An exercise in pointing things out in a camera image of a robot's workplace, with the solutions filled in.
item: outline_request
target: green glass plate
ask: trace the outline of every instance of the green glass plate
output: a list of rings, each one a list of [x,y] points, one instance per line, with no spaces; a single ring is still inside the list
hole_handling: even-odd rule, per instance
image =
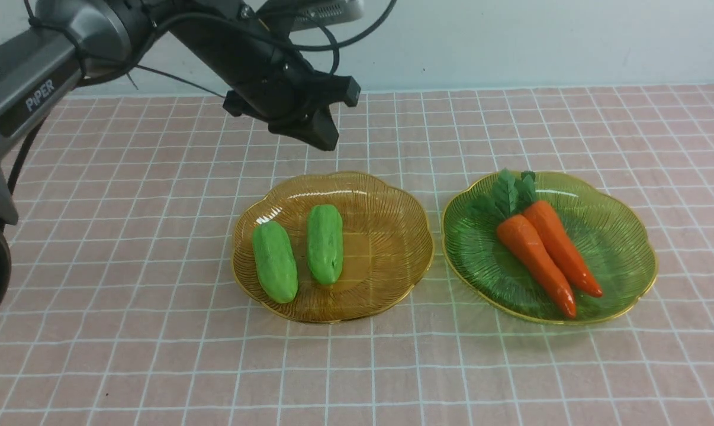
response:
[[[454,197],[442,218],[446,261],[487,302],[542,324],[594,324],[623,315],[652,288],[658,272],[657,254],[636,213],[579,178],[538,172],[538,198],[554,206],[604,292],[601,298],[594,298],[573,288],[577,318],[566,319],[528,270],[498,241],[497,222],[473,217],[468,211],[473,199],[490,194],[497,175],[481,178]]]

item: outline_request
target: gold plate rim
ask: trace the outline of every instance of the gold plate rim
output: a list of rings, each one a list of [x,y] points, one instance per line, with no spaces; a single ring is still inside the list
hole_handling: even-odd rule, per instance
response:
[[[624,308],[622,311],[615,313],[614,315],[611,315],[609,317],[604,317],[604,318],[595,318],[595,319],[590,319],[590,320],[582,320],[582,321],[571,321],[571,320],[546,320],[543,318],[535,318],[531,317],[530,315],[525,315],[519,312],[516,312],[510,308],[506,308],[505,306],[502,306],[492,300],[489,296],[486,295],[486,293],[480,291],[478,288],[473,286],[472,283],[470,283],[466,278],[462,277],[460,274],[459,270],[455,267],[455,265],[451,262],[449,259],[449,252],[447,251],[446,248],[446,230],[444,227],[444,224],[446,224],[446,212],[449,210],[449,207],[452,205],[452,203],[455,202],[460,196],[463,194],[466,194],[467,192],[473,191],[473,188],[476,187],[479,183],[484,181],[486,178],[489,178],[493,175],[498,175],[499,172],[493,172],[493,173],[488,173],[487,175],[482,176],[478,180],[476,180],[473,184],[471,184],[468,189],[465,189],[462,192],[459,192],[456,194],[452,199],[449,200],[449,202],[446,203],[446,206],[444,207],[444,211],[441,213],[441,251],[444,254],[444,261],[446,264],[451,267],[452,271],[454,272],[455,275],[457,275],[457,278],[460,279],[463,283],[465,283],[468,288],[472,289],[474,293],[478,294],[481,299],[485,300],[488,302],[490,305],[492,305],[495,308],[498,308],[499,310],[512,315],[516,318],[523,319],[525,321],[530,321],[533,323],[537,324],[548,324],[548,325],[570,325],[570,326],[582,326],[582,325],[592,325],[592,324],[601,324],[607,321],[612,321],[614,319],[620,318],[623,315],[627,314],[633,307],[635,307],[636,304],[638,304],[639,300],[641,300],[642,297],[646,296],[649,291],[651,291],[652,287],[654,284],[657,282],[657,276],[660,273],[660,259],[657,257],[657,251],[654,249],[654,246],[652,245],[651,241],[649,240],[649,231],[647,230],[647,227],[644,226],[644,221],[641,220],[639,215],[636,213],[636,211],[633,210],[633,208],[628,207],[624,202],[620,201],[619,199],[616,199],[613,196],[610,196],[609,194],[606,194],[605,192],[599,191],[596,189],[595,186],[591,185],[588,183],[586,180],[583,180],[582,178],[569,175],[568,173],[563,173],[563,172],[537,172],[539,175],[563,175],[565,177],[568,177],[570,179],[575,180],[577,183],[581,183],[585,185],[586,187],[590,188],[592,191],[596,191],[600,196],[606,197],[607,199],[610,199],[612,202],[616,202],[617,204],[621,205],[623,208],[627,209],[630,211],[631,214],[636,218],[637,221],[644,227],[644,236],[646,237],[645,243],[651,249],[652,255],[654,257],[654,275],[652,275],[652,279],[649,281],[649,284],[647,284],[646,288],[644,288],[641,293],[638,294],[637,297],[633,299],[632,302],[628,303],[628,306]]]
[[[284,315],[281,312],[278,312],[277,310],[271,308],[270,305],[268,305],[267,303],[263,302],[259,298],[255,297],[254,295],[249,293],[249,291],[247,291],[246,287],[243,286],[241,284],[241,282],[239,281],[239,277],[236,274],[236,267],[235,267],[236,262],[234,261],[236,259],[236,256],[238,256],[238,253],[237,253],[238,250],[236,249],[236,243],[235,243],[236,232],[238,231],[238,228],[241,225],[241,220],[244,218],[244,216],[248,215],[248,213],[250,213],[250,211],[253,210],[255,207],[258,207],[260,204],[269,201],[271,196],[273,195],[273,193],[276,191],[276,189],[279,189],[286,185],[290,185],[293,182],[298,181],[298,180],[307,180],[307,179],[311,179],[311,178],[327,178],[327,177],[336,176],[336,175],[359,175],[359,176],[374,180],[374,181],[380,183],[381,185],[384,185],[387,188],[392,189],[393,191],[402,192],[412,202],[417,203],[417,205],[423,211],[423,216],[425,218],[425,233],[424,234],[427,235],[428,238],[430,239],[430,256],[429,256],[430,259],[428,259],[428,264],[425,266],[425,269],[422,270],[422,273],[421,273],[421,275],[419,275],[419,278],[417,278],[417,280],[414,281],[414,283],[412,283],[411,285],[408,286],[407,291],[405,291],[405,293],[403,293],[401,296],[397,297],[397,299],[395,301],[393,301],[392,303],[387,304],[386,306],[381,307],[380,309],[373,310],[372,312],[370,312],[368,314],[360,315],[360,316],[354,317],[354,318],[341,318],[341,319],[337,319],[337,320],[333,320],[333,321],[306,321],[306,320],[290,317],[289,315]],[[435,240],[435,238],[433,238],[433,230],[431,230],[430,218],[428,217],[428,212],[425,210],[425,208],[423,207],[423,204],[420,202],[420,200],[418,200],[415,196],[413,196],[409,192],[405,191],[405,189],[390,185],[389,183],[387,183],[386,181],[382,180],[379,177],[370,175],[370,173],[359,172],[358,170],[340,170],[339,172],[333,172],[333,173],[312,173],[312,175],[298,175],[298,176],[290,177],[286,180],[281,181],[281,183],[279,183],[278,185],[271,188],[270,191],[268,191],[265,194],[265,196],[262,197],[262,199],[260,199],[259,201],[255,202],[254,204],[252,204],[251,206],[246,208],[244,213],[241,213],[241,215],[239,216],[239,219],[236,221],[236,224],[233,226],[233,234],[230,236],[230,238],[231,238],[231,246],[233,248],[233,255],[230,256],[230,267],[233,272],[233,280],[236,281],[236,285],[238,285],[241,288],[241,290],[247,296],[249,296],[249,299],[252,299],[255,302],[259,303],[268,311],[273,312],[275,315],[277,315],[283,319],[297,322],[300,324],[323,324],[323,325],[338,324],[338,323],[342,323],[342,322],[356,321],[356,320],[360,320],[360,319],[364,319],[364,318],[370,318],[370,317],[382,314],[382,313],[386,312],[387,310],[389,310],[390,308],[393,308],[396,305],[400,304],[400,302],[402,302],[404,299],[406,299],[406,297],[413,291],[413,289],[417,286],[417,284],[420,283],[420,281],[423,279],[423,277],[425,277],[425,275],[427,275],[428,270],[430,270],[431,266],[433,266],[433,259],[435,259],[435,257],[436,257],[436,240]]]

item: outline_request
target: plate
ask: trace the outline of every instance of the plate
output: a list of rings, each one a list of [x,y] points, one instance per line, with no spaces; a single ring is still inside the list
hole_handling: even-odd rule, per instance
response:
[[[307,266],[307,217],[313,206],[333,204],[343,218],[344,267],[324,288]],[[278,221],[289,234],[300,289],[286,304],[260,286],[252,230]],[[279,184],[252,205],[233,233],[233,274],[252,299],[291,321],[330,324],[365,318],[397,305],[430,269],[433,237],[425,210],[413,196],[361,172],[302,175]]]
[[[573,288],[577,317],[566,319],[528,270],[498,241],[497,223],[471,218],[468,213],[468,203],[489,194],[497,177],[498,173],[487,175],[454,197],[442,216],[446,261],[487,302],[542,324],[595,324],[623,315],[652,288],[658,272],[657,255],[636,213],[579,178],[538,172],[538,198],[554,206],[604,292],[601,298],[594,298]]]

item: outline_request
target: amber glass plate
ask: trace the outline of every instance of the amber glass plate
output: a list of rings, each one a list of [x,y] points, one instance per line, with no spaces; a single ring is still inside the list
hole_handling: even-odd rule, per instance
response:
[[[313,206],[333,204],[343,217],[344,267],[332,288],[312,279],[307,267],[307,217]],[[252,230],[278,221],[297,258],[300,290],[287,304],[260,286]],[[252,205],[233,233],[233,273],[241,288],[292,321],[335,323],[386,311],[405,298],[433,261],[433,237],[420,202],[401,189],[359,172],[304,175],[287,180]]]

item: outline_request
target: white wall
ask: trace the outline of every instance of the white wall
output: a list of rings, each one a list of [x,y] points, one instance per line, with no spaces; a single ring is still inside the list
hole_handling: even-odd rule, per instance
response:
[[[387,0],[365,2],[367,16],[333,27],[337,38],[360,32]],[[0,42],[26,27],[21,0],[0,0]],[[329,54],[310,58],[320,69],[330,65]],[[169,36],[144,64],[226,89]],[[714,82],[714,0],[400,0],[383,27],[344,49],[340,73],[366,90]],[[159,76],[134,78],[143,93],[197,91]],[[133,91],[125,80],[88,93]]]

